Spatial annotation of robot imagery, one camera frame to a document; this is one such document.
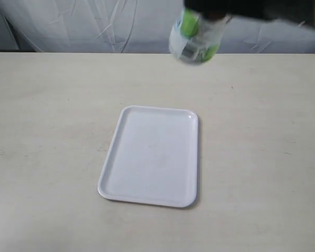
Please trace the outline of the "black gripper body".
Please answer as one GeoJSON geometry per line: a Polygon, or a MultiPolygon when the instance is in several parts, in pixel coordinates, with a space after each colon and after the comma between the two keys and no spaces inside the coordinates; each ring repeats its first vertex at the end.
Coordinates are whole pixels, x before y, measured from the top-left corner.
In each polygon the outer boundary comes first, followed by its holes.
{"type": "Polygon", "coordinates": [[[186,9],[207,20],[237,16],[257,20],[283,20],[315,28],[315,1],[296,0],[184,0],[186,9]]]}

